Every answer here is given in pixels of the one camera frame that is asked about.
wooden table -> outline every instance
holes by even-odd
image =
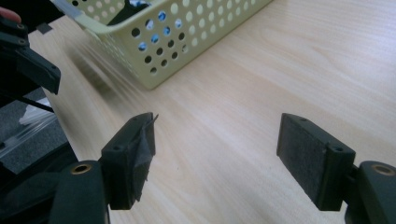
[[[343,223],[276,156],[282,113],[396,165],[396,1],[275,0],[153,91],[66,17],[32,49],[61,69],[48,94],[78,157],[132,116],[159,114],[140,203],[112,223]]]

wood grain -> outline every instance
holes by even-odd
[[[142,201],[112,223],[343,223],[276,156],[281,113],[396,165],[396,1],[275,0],[153,91],[67,18],[30,35],[63,73],[50,95],[82,160],[152,111],[158,154]]]

black mechanical part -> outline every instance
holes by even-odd
[[[99,161],[77,162],[67,144],[35,162],[0,189],[0,223],[109,223],[108,204],[130,209],[155,155],[155,119],[130,119]]]
[[[396,223],[396,168],[353,165],[355,151],[308,119],[283,114],[277,156],[321,211],[348,204],[347,224]]]
[[[2,162],[0,162],[0,189],[13,178],[15,178],[16,174],[12,171],[8,170]]]
[[[155,155],[155,119],[152,113],[130,119],[102,149],[99,162],[113,210],[131,209],[134,201],[140,200]]]
[[[311,121],[283,114],[277,156],[320,211],[339,211],[341,177],[349,174],[355,152]]]
[[[69,143],[52,150],[0,188],[0,223],[45,223],[60,172],[77,162]]]
[[[27,27],[0,16],[0,59],[14,64],[15,71],[57,94],[61,71],[29,48]]]
[[[49,224],[109,223],[105,185],[98,161],[81,161],[61,175]]]

basket hole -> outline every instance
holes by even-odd
[[[152,61],[151,56],[147,56],[147,57],[145,58],[145,63],[151,63],[151,61]]]
[[[219,26],[220,26],[220,27],[223,27],[223,26],[224,26],[224,19],[221,19],[221,20],[219,21]]]
[[[166,19],[166,13],[164,11],[160,11],[160,13],[158,13],[158,20],[165,21],[165,19]]]
[[[172,4],[172,6],[171,6],[171,12],[172,12],[172,14],[174,14],[174,15],[177,14],[177,12],[178,12],[178,5],[177,5],[177,3]]]
[[[169,40],[169,42],[168,42],[168,47],[169,47],[169,48],[172,48],[174,45],[175,45],[175,41]]]
[[[161,62],[161,66],[162,66],[162,67],[165,67],[166,65],[168,65],[168,61],[163,60],[163,61]]]
[[[197,45],[198,45],[198,39],[195,37],[195,38],[191,41],[191,44],[192,44],[193,47],[197,46]]]
[[[192,12],[187,12],[186,14],[186,21],[192,21]]]
[[[190,35],[194,35],[195,34],[195,26],[194,25],[190,26],[189,34]]]
[[[170,35],[171,34],[171,28],[169,28],[169,26],[165,26],[163,28],[163,34],[164,35]]]
[[[93,13],[95,11],[95,9],[93,8],[93,6],[88,6],[87,7],[88,11]]]
[[[182,25],[181,19],[177,19],[177,20],[175,21],[175,26],[176,26],[176,28],[177,28],[177,29],[180,28],[181,25]]]
[[[184,33],[181,33],[180,35],[178,35],[178,39],[179,40],[183,40],[184,37],[186,37],[186,35],[184,35]]]
[[[229,0],[227,3],[227,8],[230,9],[231,7],[233,7],[233,2]]]
[[[207,6],[208,8],[212,8],[212,7],[213,7],[213,0],[207,0],[206,6]]]
[[[204,19],[204,18],[201,18],[201,19],[199,20],[199,27],[204,28],[204,26],[205,26],[205,19]]]
[[[151,43],[156,44],[159,39],[160,37],[157,34],[155,34],[151,37]]]
[[[158,56],[163,55],[163,49],[162,48],[158,48],[157,49],[157,55]]]
[[[146,20],[146,29],[152,30],[154,28],[154,21],[153,20]]]
[[[133,37],[138,37],[140,35],[140,30],[139,28],[134,28],[131,32]]]
[[[149,72],[150,72],[152,75],[155,75],[155,74],[157,74],[157,68],[156,68],[156,67],[153,67],[153,68],[151,68],[151,70],[149,70]]]
[[[177,58],[177,52],[174,52],[173,54],[172,54],[172,59],[176,59]]]
[[[212,24],[212,26],[210,27],[210,33],[214,34],[216,32],[216,25]]]
[[[233,20],[233,13],[232,12],[230,12],[229,14],[228,14],[228,21],[232,21]]]
[[[223,6],[220,6],[218,9],[219,15],[221,16],[223,12],[224,12],[224,8],[223,8]]]
[[[139,48],[140,51],[145,51],[147,49],[147,47],[148,47],[148,45],[145,42],[141,42],[139,44],[138,48]]]
[[[200,5],[197,7],[197,14],[198,14],[198,15],[201,15],[203,12],[204,12],[204,7],[202,7],[202,5],[200,4]]]
[[[213,21],[214,19],[215,19],[215,13],[210,12],[210,13],[209,13],[209,20],[210,20],[210,21]]]
[[[202,38],[203,40],[207,39],[207,32],[206,32],[206,31],[203,31],[203,32],[201,33],[201,38]]]
[[[187,51],[189,51],[189,47],[187,47],[187,45],[183,45],[183,48],[181,48],[181,52],[187,53]]]
[[[183,6],[188,7],[190,5],[190,0],[183,0]]]

yellow plastic basket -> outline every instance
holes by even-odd
[[[271,0],[153,0],[108,25],[123,0],[51,0],[148,89],[153,89]]]

